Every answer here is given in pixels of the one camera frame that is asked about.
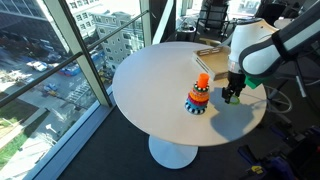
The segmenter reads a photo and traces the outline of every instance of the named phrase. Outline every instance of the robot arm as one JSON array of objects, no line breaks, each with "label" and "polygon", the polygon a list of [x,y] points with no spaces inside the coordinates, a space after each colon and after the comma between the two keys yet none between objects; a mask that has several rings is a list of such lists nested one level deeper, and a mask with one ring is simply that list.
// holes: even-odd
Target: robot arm
[{"label": "robot arm", "polygon": [[222,97],[230,102],[233,94],[240,95],[246,77],[266,78],[286,61],[292,60],[306,45],[320,37],[320,2],[285,28],[278,30],[263,19],[251,19],[237,25],[229,55],[229,85]]}]

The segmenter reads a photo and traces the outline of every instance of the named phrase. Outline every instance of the table leg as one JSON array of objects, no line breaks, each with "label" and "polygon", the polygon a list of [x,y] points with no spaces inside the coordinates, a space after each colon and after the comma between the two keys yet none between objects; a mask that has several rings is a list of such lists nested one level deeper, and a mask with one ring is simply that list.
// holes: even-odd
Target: table leg
[{"label": "table leg", "polygon": [[153,158],[169,169],[180,169],[189,165],[196,157],[197,146],[180,145],[149,137],[149,149]]}]

